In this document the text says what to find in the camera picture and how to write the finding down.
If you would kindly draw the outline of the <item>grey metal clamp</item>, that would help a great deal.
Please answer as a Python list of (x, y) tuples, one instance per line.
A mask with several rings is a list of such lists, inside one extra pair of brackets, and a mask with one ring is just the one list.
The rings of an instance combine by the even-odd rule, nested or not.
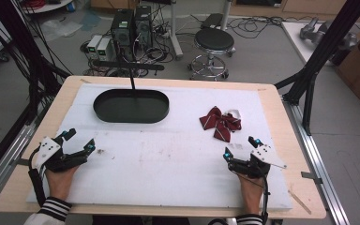
[(301, 176), (306, 179), (311, 179), (316, 185), (323, 182), (323, 180), (313, 172), (301, 172)]

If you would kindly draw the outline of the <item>black computer tower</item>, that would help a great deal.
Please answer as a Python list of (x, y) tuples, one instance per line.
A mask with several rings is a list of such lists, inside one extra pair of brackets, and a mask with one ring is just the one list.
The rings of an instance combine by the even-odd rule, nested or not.
[(135, 9), (136, 34), (139, 44), (151, 48), (152, 44), (152, 9), (150, 6), (137, 6)]
[(134, 12), (129, 8), (118, 9), (111, 25), (112, 41), (116, 53), (121, 53), (127, 60), (133, 61), (132, 45), (135, 39)]

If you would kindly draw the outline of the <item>person's right hand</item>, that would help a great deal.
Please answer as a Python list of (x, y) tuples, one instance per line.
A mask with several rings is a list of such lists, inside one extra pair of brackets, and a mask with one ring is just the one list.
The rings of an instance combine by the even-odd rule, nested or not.
[(240, 181), (242, 201), (246, 214), (256, 214), (260, 212), (260, 200), (263, 195), (263, 179), (249, 178), (243, 174), (237, 174)]

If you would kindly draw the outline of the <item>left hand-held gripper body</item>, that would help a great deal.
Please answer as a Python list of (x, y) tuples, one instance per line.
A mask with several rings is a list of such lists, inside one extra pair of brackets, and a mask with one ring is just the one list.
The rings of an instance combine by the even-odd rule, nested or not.
[(63, 172), (84, 164), (88, 157), (75, 157), (72, 154), (65, 154), (63, 143), (59, 144), (50, 137), (45, 137), (37, 149), (35, 168), (41, 173), (44, 168), (55, 172)]

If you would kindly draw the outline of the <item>black round stool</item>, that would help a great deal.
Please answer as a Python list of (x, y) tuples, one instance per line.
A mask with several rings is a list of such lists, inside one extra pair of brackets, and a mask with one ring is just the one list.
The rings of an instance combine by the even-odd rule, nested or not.
[(195, 34), (194, 45), (203, 51), (203, 54), (196, 56), (187, 65), (192, 72), (191, 80), (204, 77), (215, 81), (218, 77), (229, 77), (229, 70), (220, 58), (222, 54), (233, 56), (234, 39), (229, 33), (216, 28), (201, 29)]

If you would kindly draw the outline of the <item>round white table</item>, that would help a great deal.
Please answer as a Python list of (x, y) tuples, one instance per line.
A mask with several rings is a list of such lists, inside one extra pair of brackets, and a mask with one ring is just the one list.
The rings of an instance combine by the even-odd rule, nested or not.
[(59, 8), (65, 8), (69, 12), (76, 9), (73, 0), (23, 0), (21, 6), (28, 14), (48, 12)]

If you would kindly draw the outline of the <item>flat black box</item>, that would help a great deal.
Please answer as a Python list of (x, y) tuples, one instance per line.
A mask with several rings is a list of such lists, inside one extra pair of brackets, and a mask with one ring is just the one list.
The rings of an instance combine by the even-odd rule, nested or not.
[(223, 15), (220, 13), (212, 13), (210, 14), (201, 25), (201, 29), (204, 28), (216, 28), (220, 29), (222, 25)]

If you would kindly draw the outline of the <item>person's left hand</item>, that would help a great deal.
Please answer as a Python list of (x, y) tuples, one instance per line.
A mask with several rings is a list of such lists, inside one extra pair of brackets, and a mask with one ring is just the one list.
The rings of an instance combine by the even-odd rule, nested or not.
[(68, 198), (73, 176), (77, 170), (77, 167), (64, 172), (46, 170), (45, 174), (48, 180), (50, 196), (65, 201)]

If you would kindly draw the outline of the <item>thin wooden stick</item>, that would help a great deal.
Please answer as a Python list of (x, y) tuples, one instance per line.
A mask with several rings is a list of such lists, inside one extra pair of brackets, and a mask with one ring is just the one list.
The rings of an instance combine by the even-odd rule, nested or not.
[(289, 194), (294, 198), (294, 200), (309, 214), (311, 215), (311, 210), (302, 202), (302, 200), (291, 190), (288, 190)]

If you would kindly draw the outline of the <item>aluminium rail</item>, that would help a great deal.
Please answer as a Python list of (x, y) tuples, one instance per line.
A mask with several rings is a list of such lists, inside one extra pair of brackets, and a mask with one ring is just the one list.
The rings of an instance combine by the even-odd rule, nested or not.
[(322, 179), (322, 183), (316, 185), (323, 199), (324, 209), (331, 216), (335, 225), (350, 225), (350, 221), (337, 195), (328, 171), (324, 165), (320, 151), (311, 135), (308, 135), (302, 125), (303, 114), (299, 106), (283, 101), (283, 105), (293, 125), (294, 132), (299, 138), (302, 151), (312, 173)]
[(37, 127), (36, 124), (24, 125), (4, 143), (2, 156), (0, 157), (0, 187), (8, 177), (8, 174), (17, 165), (26, 146), (34, 136)]

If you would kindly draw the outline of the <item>clear plastic sheet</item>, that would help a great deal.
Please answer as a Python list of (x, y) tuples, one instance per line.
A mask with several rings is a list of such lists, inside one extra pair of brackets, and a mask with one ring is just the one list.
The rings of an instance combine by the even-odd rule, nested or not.
[(58, 38), (68, 38), (73, 36), (82, 27), (76, 22), (60, 22), (59, 20), (46, 21), (41, 25), (43, 36), (46, 41)]

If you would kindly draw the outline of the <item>white foam mat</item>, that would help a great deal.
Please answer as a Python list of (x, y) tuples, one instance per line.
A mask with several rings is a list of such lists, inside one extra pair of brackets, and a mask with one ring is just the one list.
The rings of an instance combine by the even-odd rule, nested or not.
[[(170, 107), (154, 124), (106, 123), (97, 118), (93, 103), (108, 90), (106, 84), (83, 84), (70, 106), (61, 130), (76, 134), (65, 142), (67, 153), (90, 140), (96, 149), (76, 171), (69, 194), (75, 204), (120, 204), (238, 208), (239, 180), (223, 158), (226, 149), (247, 160), (248, 137), (275, 147), (257, 91), (164, 87)], [(213, 107), (234, 113), (241, 128), (229, 142), (219, 141), (200, 119)]]

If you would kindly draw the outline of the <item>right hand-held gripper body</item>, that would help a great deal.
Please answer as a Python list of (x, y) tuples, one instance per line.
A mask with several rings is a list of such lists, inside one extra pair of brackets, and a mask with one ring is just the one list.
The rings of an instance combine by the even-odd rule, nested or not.
[(271, 166), (286, 169), (287, 165), (278, 156), (275, 150), (264, 144), (250, 152), (248, 160), (233, 157), (233, 162), (227, 163), (231, 172), (246, 175), (249, 178), (262, 178), (266, 176)]

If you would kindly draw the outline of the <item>black T-bar stand with oval tray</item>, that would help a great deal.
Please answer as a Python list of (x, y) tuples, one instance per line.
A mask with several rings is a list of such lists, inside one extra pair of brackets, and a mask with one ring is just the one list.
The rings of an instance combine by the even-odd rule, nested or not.
[(169, 113), (169, 98), (158, 90), (137, 89), (130, 74), (131, 88), (114, 88), (94, 100), (96, 116), (108, 123), (153, 124)]

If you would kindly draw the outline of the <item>white power supply unit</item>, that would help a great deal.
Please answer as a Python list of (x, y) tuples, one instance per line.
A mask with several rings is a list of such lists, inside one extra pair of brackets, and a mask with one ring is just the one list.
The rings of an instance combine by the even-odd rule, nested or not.
[(104, 37), (97, 47), (97, 54), (100, 61), (110, 61), (113, 56), (113, 46), (108, 37)]
[(91, 59), (98, 59), (98, 45), (102, 39), (102, 35), (94, 35), (86, 46), (88, 56)]

